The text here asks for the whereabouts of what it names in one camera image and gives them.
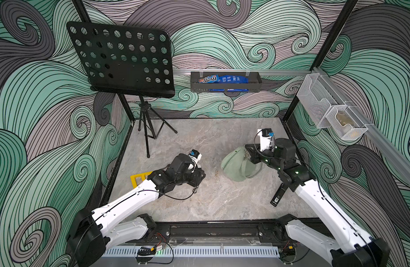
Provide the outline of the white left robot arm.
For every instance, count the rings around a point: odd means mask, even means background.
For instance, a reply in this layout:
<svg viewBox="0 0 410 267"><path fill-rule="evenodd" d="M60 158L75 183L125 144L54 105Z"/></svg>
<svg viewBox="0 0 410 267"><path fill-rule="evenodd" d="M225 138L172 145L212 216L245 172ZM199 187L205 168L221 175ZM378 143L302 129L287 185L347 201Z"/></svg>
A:
<svg viewBox="0 0 410 267"><path fill-rule="evenodd" d="M179 154L164 169L151 172L147 179L117 200L102 207L82 209L75 215L67 242L79 267L89 267L106 250L130 240L139 240L156 227L147 214L130 222L125 219L146 204L167 196L176 186L188 184L197 191L206 174L200 167L197 150Z"/></svg>

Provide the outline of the green fabric bag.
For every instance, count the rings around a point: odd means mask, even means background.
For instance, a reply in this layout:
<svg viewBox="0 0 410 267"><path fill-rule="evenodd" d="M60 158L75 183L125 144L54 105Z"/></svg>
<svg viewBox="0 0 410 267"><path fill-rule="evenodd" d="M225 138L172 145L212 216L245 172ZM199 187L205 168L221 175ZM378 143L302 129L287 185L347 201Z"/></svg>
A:
<svg viewBox="0 0 410 267"><path fill-rule="evenodd" d="M251 156L244 146L229 153L221 162L224 174L235 182L254 178L262 171L262 168L262 163L251 162Z"/></svg>

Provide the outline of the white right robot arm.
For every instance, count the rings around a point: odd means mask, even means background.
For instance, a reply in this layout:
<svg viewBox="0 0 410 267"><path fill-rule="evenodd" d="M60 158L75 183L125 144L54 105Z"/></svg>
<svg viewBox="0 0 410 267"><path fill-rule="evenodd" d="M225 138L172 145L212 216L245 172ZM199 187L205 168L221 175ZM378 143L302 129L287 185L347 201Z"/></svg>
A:
<svg viewBox="0 0 410 267"><path fill-rule="evenodd" d="M391 249L382 238L373 238L357 225L325 192L317 178L299 163L296 147L289 139L261 138L245 146L253 164L263 163L278 172L282 182L278 203L290 189L299 196L329 230L328 237L299 219L285 224L285 235L300 242L333 267L385 267Z"/></svg>

